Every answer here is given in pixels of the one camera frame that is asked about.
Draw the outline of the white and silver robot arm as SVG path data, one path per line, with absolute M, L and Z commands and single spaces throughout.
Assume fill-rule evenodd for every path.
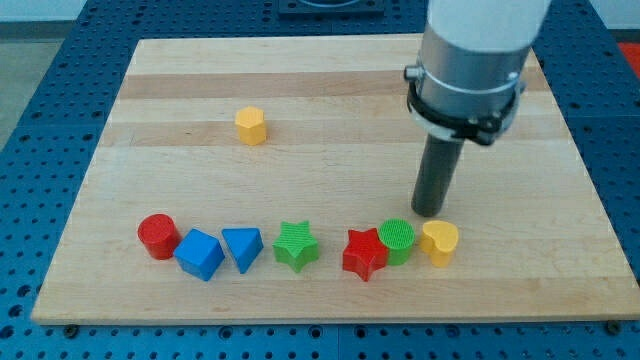
M 512 124 L 550 0 L 430 0 L 407 107 L 439 140 L 488 146 Z

